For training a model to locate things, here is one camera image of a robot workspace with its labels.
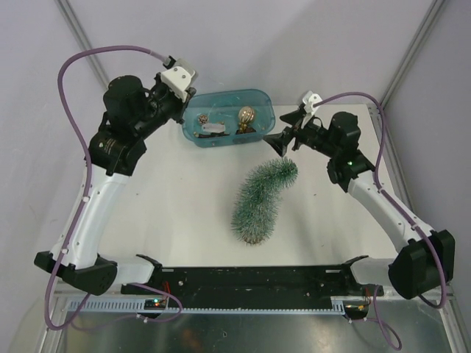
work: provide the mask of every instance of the metal floor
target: metal floor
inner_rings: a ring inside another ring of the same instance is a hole
[[[378,309],[401,337],[402,352],[452,352],[438,310],[406,300],[381,301]],[[92,327],[117,315],[83,313],[76,323]],[[377,324],[350,325],[339,315],[184,314],[164,324],[131,318],[91,333],[70,328],[63,333],[57,352],[365,353],[393,349]]]

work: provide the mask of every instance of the green bristle brush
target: green bristle brush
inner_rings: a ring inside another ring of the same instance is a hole
[[[238,192],[231,222],[238,239],[258,245],[272,235],[280,193],[296,178],[296,164],[288,158],[270,160],[250,171]]]

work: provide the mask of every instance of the transparent blue plastic container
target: transparent blue plastic container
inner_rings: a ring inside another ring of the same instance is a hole
[[[237,135],[236,132],[239,129],[238,112],[246,106],[255,110],[255,119],[250,124],[255,132]],[[209,123],[224,123],[224,133],[228,136],[202,138],[201,136],[209,134],[203,131],[198,120],[201,115],[206,115]],[[275,126],[272,100],[261,90],[232,90],[195,96],[190,100],[183,118],[185,119],[183,134],[199,147],[256,142],[272,131]]]

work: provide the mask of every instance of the white wall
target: white wall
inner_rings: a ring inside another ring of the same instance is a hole
[[[380,97],[431,0],[71,0],[94,46],[137,44],[184,57],[197,89],[259,88],[275,104],[309,89]],[[110,77],[152,83],[152,58],[103,59]]]
[[[21,318],[43,296],[47,275],[34,267],[34,256],[62,231],[83,163],[56,88],[60,66],[79,49],[54,2],[3,0],[0,23],[0,352],[6,352]],[[90,137],[102,116],[102,92],[86,63],[71,68],[65,86]]]
[[[456,239],[453,288],[471,330],[471,2],[445,8],[387,107],[417,212]]]

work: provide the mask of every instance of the white platform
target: white platform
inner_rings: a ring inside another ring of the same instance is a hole
[[[276,107],[277,117],[295,107]],[[378,153],[364,104],[320,107],[328,126],[332,115],[358,116],[360,148],[372,161]],[[277,119],[273,132],[284,123]],[[277,158],[265,142],[201,149],[169,122],[147,141],[130,183],[118,201],[100,254],[146,254],[164,266],[321,265],[352,257],[395,257],[386,233],[373,217],[327,175],[328,159],[303,146],[288,152],[299,168],[296,184],[283,192],[275,233],[261,246],[247,246],[230,230],[238,188],[247,173]],[[383,164],[386,188],[391,181]]]

